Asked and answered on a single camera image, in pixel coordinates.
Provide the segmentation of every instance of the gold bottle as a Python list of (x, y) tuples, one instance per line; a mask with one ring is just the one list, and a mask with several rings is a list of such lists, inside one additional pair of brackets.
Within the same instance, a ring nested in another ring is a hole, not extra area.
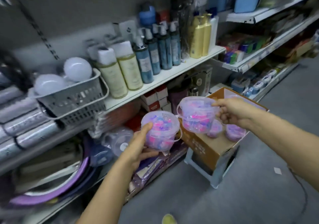
[(208, 55), (209, 42), (211, 40), (212, 24), (209, 22), (211, 19), (211, 14), (204, 14), (204, 38), (203, 38), (203, 52), (202, 56)]
[(203, 53), (203, 38), (204, 38), (204, 16), (195, 16), (193, 21), (193, 34), (190, 45), (189, 56), (191, 58), (198, 59)]

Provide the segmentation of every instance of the yellow shoe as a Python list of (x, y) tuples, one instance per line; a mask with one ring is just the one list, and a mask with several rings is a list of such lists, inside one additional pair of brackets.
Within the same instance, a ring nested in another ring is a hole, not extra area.
[(162, 219), (162, 224), (177, 224), (177, 221), (171, 214), (166, 214)]

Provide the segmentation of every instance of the gray plastic basket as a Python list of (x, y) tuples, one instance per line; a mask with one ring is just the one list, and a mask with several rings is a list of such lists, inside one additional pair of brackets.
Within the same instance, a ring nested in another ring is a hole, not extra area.
[(77, 125), (83, 121), (93, 119), (96, 113), (106, 110), (105, 98), (109, 95), (109, 88), (101, 76), (100, 71), (93, 69), (93, 77), (70, 85), (69, 87), (49, 95), (37, 95), (34, 88), (29, 89), (29, 97), (37, 99), (56, 117), (46, 117), (50, 120), (61, 120), (65, 125)]

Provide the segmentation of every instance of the hand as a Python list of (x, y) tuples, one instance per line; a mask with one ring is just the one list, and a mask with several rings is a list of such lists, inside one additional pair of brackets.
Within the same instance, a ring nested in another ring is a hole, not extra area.
[(134, 133), (129, 145), (120, 156), (120, 159), (129, 162), (134, 171), (138, 169), (142, 160), (155, 157), (159, 154), (158, 151), (144, 147), (146, 133), (152, 127), (153, 123), (149, 122), (143, 126), (141, 131)]
[(249, 130), (252, 122), (252, 116), (256, 110), (250, 105), (238, 98), (219, 99), (212, 106), (220, 106), (220, 111), (216, 114), (224, 124), (235, 124), (241, 128)]

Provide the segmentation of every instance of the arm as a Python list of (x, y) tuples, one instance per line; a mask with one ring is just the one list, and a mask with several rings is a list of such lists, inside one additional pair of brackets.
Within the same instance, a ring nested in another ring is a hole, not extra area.
[(77, 224), (118, 222), (132, 175), (140, 161), (158, 155), (158, 152), (144, 148), (146, 133), (152, 126), (148, 123), (134, 134), (129, 146), (112, 166)]
[(319, 137), (239, 99), (218, 100), (218, 116), (225, 124), (250, 130), (317, 191), (319, 191)]

